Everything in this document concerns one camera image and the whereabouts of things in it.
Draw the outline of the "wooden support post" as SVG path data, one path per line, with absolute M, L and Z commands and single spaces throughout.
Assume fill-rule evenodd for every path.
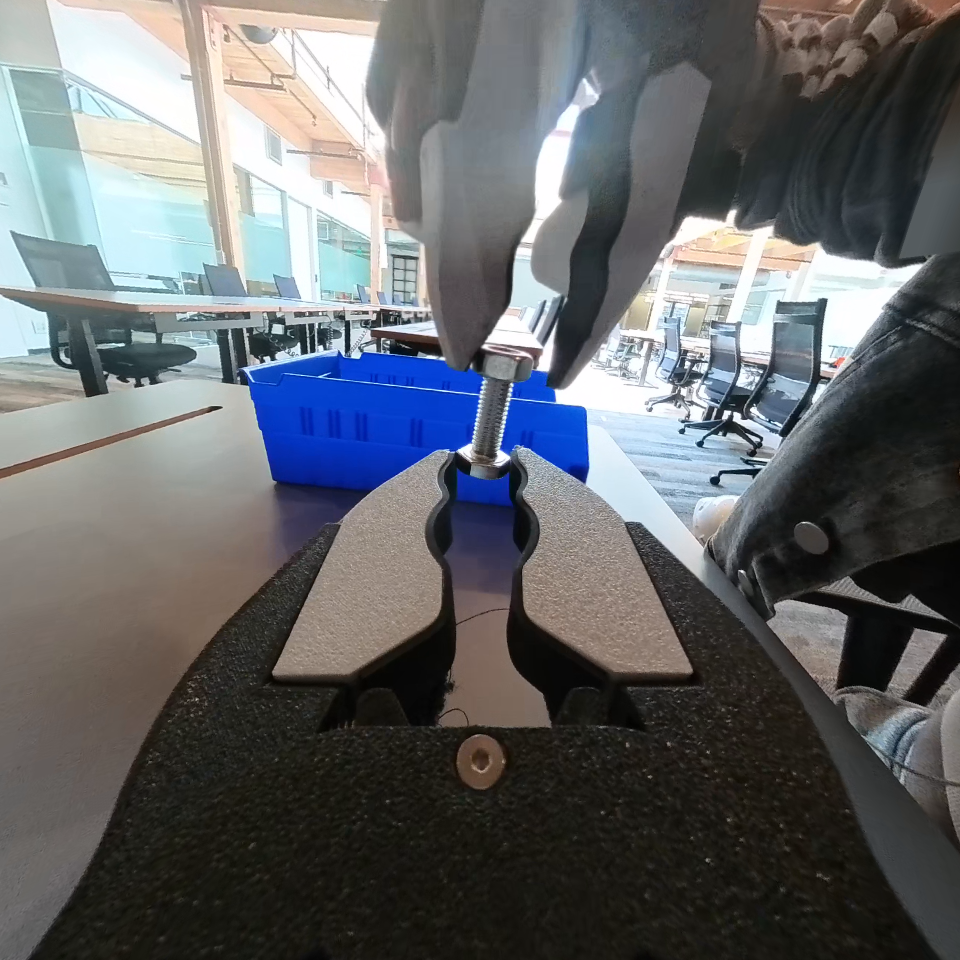
M 201 1 L 179 1 L 219 264 L 244 273 L 244 244 L 223 80 L 223 23 Z

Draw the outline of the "blue plastic bin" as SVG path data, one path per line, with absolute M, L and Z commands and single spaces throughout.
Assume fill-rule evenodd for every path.
M 436 357 L 310 354 L 244 368 L 272 478 L 370 490 L 434 450 L 473 438 L 480 374 Z M 557 401 L 546 372 L 516 383 L 502 448 L 527 447 L 588 479 L 588 417 Z M 460 474 L 456 500 L 511 505 L 509 479 Z

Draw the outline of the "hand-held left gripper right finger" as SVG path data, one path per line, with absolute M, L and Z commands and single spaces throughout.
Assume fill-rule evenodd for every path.
M 533 448 L 511 454 L 520 636 L 604 684 L 684 684 L 693 667 L 622 516 Z

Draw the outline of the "person's right forearm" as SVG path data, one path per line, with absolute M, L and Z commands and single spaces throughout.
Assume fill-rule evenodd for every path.
M 737 114 L 739 229 L 885 268 L 958 251 L 958 5 L 861 1 L 819 21 L 755 20 Z

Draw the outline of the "dark denim jacket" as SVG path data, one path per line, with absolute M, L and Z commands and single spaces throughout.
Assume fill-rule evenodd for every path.
M 852 578 L 958 624 L 958 253 L 887 301 L 708 551 L 765 618 Z

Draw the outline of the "wood-edged office desk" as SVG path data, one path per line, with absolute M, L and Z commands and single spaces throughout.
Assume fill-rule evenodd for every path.
M 224 330 L 226 359 L 221 363 L 224 383 L 237 381 L 246 366 L 239 346 L 243 333 L 233 330 L 266 330 L 270 321 L 286 326 L 345 319 L 356 306 L 347 301 L 301 301 L 277 297 L 223 297 L 122 290 L 66 290 L 2 286 L 2 297 L 62 319 L 67 328 L 69 359 L 78 372 L 87 397 L 108 394 L 106 374 L 98 357 L 93 330 L 119 330 L 146 324 L 157 335 L 188 330 Z

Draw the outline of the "light jeans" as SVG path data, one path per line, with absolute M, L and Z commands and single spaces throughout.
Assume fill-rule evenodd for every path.
M 927 817 L 958 846 L 958 691 L 936 708 L 865 686 L 838 689 L 832 700 Z

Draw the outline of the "silver hex nut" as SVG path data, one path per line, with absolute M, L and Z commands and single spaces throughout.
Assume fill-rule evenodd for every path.
M 485 481 L 496 481 L 511 470 L 511 456 L 507 452 L 496 450 L 493 456 L 485 456 L 478 454 L 471 443 L 454 452 L 454 463 L 462 474 Z
M 513 385 L 527 381 L 533 366 L 535 355 L 511 344 L 487 344 L 474 354 L 471 368 L 482 377 L 471 439 L 474 458 L 493 461 L 500 454 Z

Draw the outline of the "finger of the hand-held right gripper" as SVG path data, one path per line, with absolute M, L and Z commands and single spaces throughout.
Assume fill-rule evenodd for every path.
M 710 80 L 688 62 L 646 78 L 624 153 L 606 153 L 602 169 L 540 224 L 533 275 L 564 293 L 549 386 L 573 383 L 673 237 L 708 93 Z
M 586 1 L 449 1 L 431 10 L 420 149 L 427 286 L 442 352 L 467 368 L 511 301 L 546 136 L 584 76 Z

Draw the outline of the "long wooden table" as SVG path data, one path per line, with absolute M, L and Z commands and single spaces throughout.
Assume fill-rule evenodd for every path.
M 403 344 L 416 346 L 416 350 L 425 354 L 442 354 L 440 339 L 436 333 L 436 324 L 432 321 L 389 324 L 389 326 L 372 326 L 369 335 L 374 341 L 396 341 Z M 518 348 L 531 354 L 538 359 L 544 352 L 544 344 L 526 328 L 496 326 L 493 333 L 485 339 L 485 346 L 502 344 L 509 348 Z

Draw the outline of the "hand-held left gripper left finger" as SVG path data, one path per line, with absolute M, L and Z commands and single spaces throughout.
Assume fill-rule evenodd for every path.
M 378 485 L 339 521 L 272 667 L 283 684 L 442 686 L 454 658 L 451 450 Z

